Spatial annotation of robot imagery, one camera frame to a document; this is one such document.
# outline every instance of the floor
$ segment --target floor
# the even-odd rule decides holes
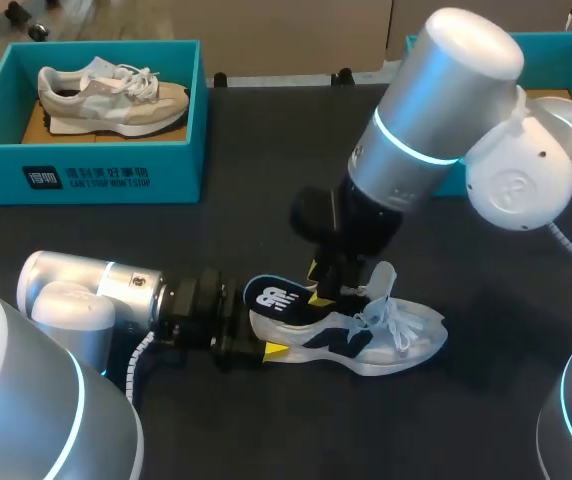
[[[50,29],[50,40],[166,40],[173,38],[167,14],[172,0],[60,0],[60,6],[48,9],[44,0],[20,2],[34,19]],[[0,58],[11,42],[30,42],[25,31],[10,26],[0,0]],[[357,83],[388,83],[399,62],[386,62],[378,72],[356,73]],[[329,75],[293,75],[286,77],[230,78],[231,87],[329,85]]]

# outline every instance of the black n logo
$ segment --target black n logo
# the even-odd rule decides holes
[[[327,328],[302,346],[306,348],[328,347],[329,352],[348,358],[355,358],[372,339],[373,334],[370,331],[362,330],[353,335],[349,342],[348,330],[345,328]]]

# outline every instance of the shoe sole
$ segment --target shoe sole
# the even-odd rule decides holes
[[[180,122],[187,110],[160,122],[147,125],[123,125],[107,120],[87,118],[60,118],[50,116],[48,131],[53,135],[83,135],[87,133],[112,132],[125,138],[142,138],[160,133],[175,123]]]
[[[346,368],[351,369],[357,375],[362,377],[379,377],[381,375],[391,375],[398,373],[409,368],[416,367],[420,363],[425,362],[435,355],[439,349],[431,352],[428,355],[418,357],[412,363],[392,364],[392,365],[371,365],[368,363],[356,362],[352,358],[344,357],[337,353],[329,352],[322,349],[311,349],[303,347],[290,347],[290,350],[283,357],[277,357],[270,360],[275,363],[307,363],[316,360],[329,360],[331,362],[339,363]]]

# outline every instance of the logo on box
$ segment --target logo on box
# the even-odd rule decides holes
[[[30,188],[33,190],[61,190],[62,182],[55,167],[22,167]]]

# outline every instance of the shoe insole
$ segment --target shoe insole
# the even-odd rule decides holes
[[[333,311],[354,315],[369,302],[367,297],[342,295],[337,302],[319,307],[308,303],[314,293],[314,290],[285,278],[260,275],[246,285],[244,303],[264,317],[288,325],[303,326],[319,322]]]

